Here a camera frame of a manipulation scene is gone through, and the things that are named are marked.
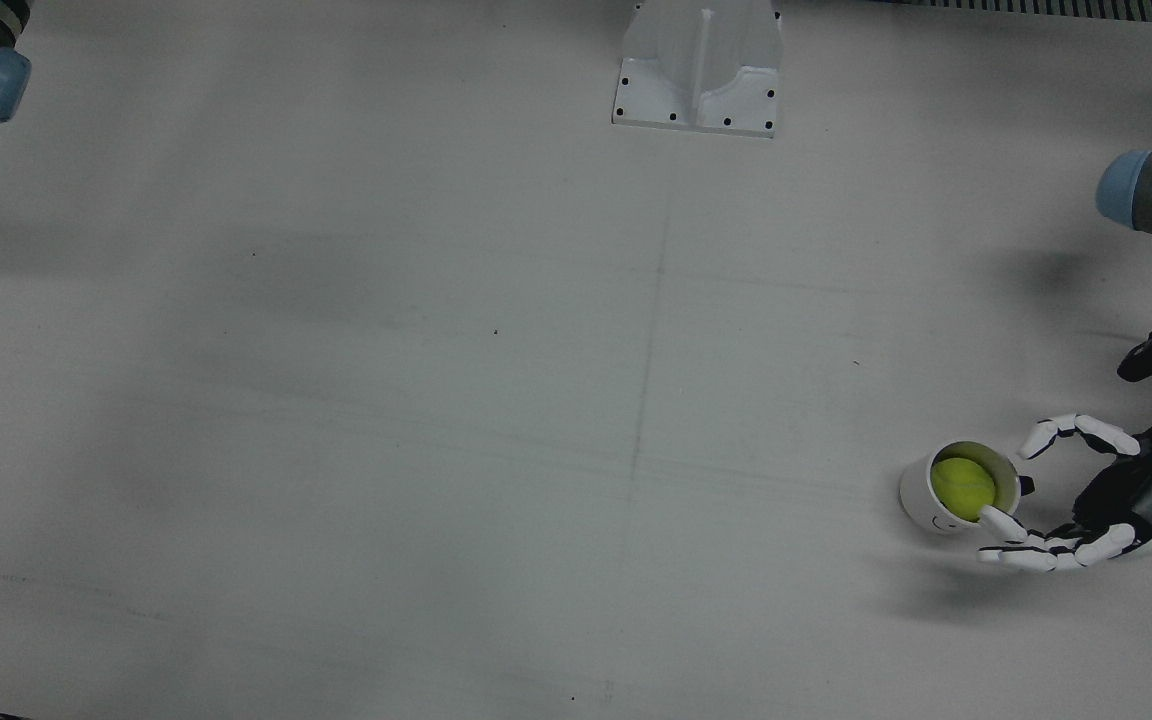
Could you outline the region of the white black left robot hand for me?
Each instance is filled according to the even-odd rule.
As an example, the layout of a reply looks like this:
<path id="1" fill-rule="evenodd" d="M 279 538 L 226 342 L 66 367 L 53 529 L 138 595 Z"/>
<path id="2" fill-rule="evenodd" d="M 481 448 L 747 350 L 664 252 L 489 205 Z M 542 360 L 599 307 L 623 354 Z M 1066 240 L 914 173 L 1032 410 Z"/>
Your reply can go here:
<path id="1" fill-rule="evenodd" d="M 979 548 L 982 564 L 1029 573 L 1056 573 L 1152 553 L 1152 427 L 1139 434 L 1085 414 L 1038 420 L 1020 456 L 1032 460 L 1056 441 L 1078 437 L 1114 460 L 1087 483 L 1071 506 L 1068 523 L 1046 533 L 1020 523 L 1009 511 L 984 509 L 979 524 L 995 538 Z"/>

